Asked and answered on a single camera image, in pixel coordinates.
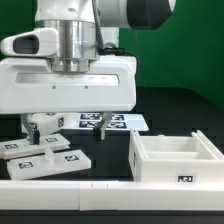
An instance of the table surface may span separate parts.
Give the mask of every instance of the table surface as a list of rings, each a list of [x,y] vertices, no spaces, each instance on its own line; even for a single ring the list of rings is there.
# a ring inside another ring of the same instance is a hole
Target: table surface
[[[191,136],[201,130],[224,152],[224,113],[187,89],[137,88],[137,105],[131,113],[142,114],[150,128],[142,135]],[[0,116],[0,141],[24,138],[18,115]],[[63,130],[73,149],[81,149],[92,161],[92,169],[40,180],[121,180],[133,181],[128,164],[129,132],[107,131],[97,142],[93,132]],[[0,180],[9,179],[6,162],[0,160]],[[2,223],[223,223],[224,212],[69,212],[0,211]]]

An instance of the cable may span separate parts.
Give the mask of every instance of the cable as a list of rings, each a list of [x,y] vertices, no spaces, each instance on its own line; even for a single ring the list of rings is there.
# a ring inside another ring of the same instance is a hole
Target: cable
[[[94,19],[96,23],[96,36],[98,38],[99,48],[104,49],[105,46],[104,46],[103,36],[102,36],[101,28],[100,28],[100,18],[99,18],[99,11],[97,9],[96,0],[92,0],[92,5],[93,5]]]

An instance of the white plastic housing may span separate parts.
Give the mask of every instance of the white plastic housing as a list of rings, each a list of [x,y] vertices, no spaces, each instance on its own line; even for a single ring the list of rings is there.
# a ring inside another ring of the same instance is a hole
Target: white plastic housing
[[[92,0],[38,0],[35,21],[73,20],[95,23]]]
[[[101,26],[129,27],[127,0],[98,0]]]
[[[13,49],[13,42],[20,37],[34,35],[39,40],[39,51],[37,54],[17,54]],[[24,57],[50,57],[59,51],[58,31],[54,28],[41,28],[32,32],[22,33],[16,36],[8,37],[1,42],[1,51],[7,56]]]
[[[224,183],[224,155],[200,132],[193,137],[131,132],[129,162],[135,181]]]
[[[90,72],[52,73],[48,59],[0,63],[0,113],[130,111],[136,103],[136,59],[105,56]]]

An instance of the white block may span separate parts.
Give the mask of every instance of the white block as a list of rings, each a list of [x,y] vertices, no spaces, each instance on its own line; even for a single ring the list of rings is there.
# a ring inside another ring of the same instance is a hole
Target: white block
[[[70,142],[60,134],[40,137],[40,145],[30,145],[27,139],[0,143],[0,158],[13,159],[44,153],[46,148],[53,151],[69,148]]]
[[[12,180],[26,180],[91,168],[91,161],[81,151],[53,154],[46,150],[44,156],[15,159],[7,163]]]
[[[39,130],[40,135],[49,135],[59,131],[75,122],[75,113],[37,113],[32,115],[29,122],[34,130]],[[28,133],[22,124],[22,132]]]
[[[224,156],[200,132],[193,137],[140,136],[131,131],[129,163],[135,181],[224,183]]]
[[[99,181],[80,188],[80,210],[118,210],[119,182]]]

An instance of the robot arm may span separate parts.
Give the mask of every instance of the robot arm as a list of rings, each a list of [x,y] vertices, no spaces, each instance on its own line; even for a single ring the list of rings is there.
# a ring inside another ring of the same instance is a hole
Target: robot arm
[[[104,138],[111,111],[135,106],[136,59],[100,56],[101,27],[156,29],[174,6],[175,0],[38,0],[36,29],[1,43],[13,58],[0,63],[0,113],[104,112]],[[22,115],[25,126],[28,117]]]

